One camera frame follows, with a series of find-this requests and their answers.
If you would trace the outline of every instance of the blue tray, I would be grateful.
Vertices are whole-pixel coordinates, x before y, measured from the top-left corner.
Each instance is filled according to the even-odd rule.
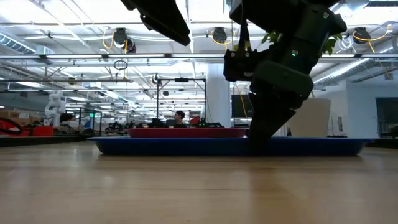
[[[97,137],[103,154],[147,156],[248,156],[247,138],[130,138]],[[354,138],[271,138],[259,156],[277,155],[355,155],[373,139]]]

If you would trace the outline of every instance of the cardboard box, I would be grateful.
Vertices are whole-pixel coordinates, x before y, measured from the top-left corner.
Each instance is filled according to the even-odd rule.
[[[0,117],[8,118],[8,119],[19,118],[19,112],[15,112],[15,111],[0,111]]]
[[[30,124],[30,119],[29,118],[18,118],[17,122],[21,125],[21,126],[25,126]]]
[[[30,117],[30,123],[33,123],[34,121],[40,122],[41,120],[42,120],[42,118],[38,117],[38,116],[31,116]]]
[[[330,114],[329,99],[309,98],[286,125],[294,137],[327,137]]]

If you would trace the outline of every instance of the black screen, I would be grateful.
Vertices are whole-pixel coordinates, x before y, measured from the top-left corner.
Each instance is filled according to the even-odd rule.
[[[233,118],[245,118],[244,110],[246,110],[246,115],[248,118],[253,117],[253,108],[250,103],[249,95],[232,95],[232,117]]]

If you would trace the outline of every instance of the white wall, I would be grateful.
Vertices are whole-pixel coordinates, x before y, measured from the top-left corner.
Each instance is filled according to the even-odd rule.
[[[0,94],[0,106],[19,108],[31,111],[44,112],[45,106],[49,102],[49,96],[28,93],[28,97],[21,97],[19,93]]]
[[[379,137],[376,98],[385,97],[398,97],[398,86],[347,84],[349,137]]]
[[[328,86],[325,92],[315,92],[316,98],[331,100],[328,135],[348,135],[348,105],[346,83],[340,82],[337,86]],[[343,131],[338,129],[338,117],[342,118]]]

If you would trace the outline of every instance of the red tray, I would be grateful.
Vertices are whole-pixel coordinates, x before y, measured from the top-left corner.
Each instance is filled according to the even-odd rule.
[[[128,129],[132,138],[242,138],[241,128],[134,128]]]

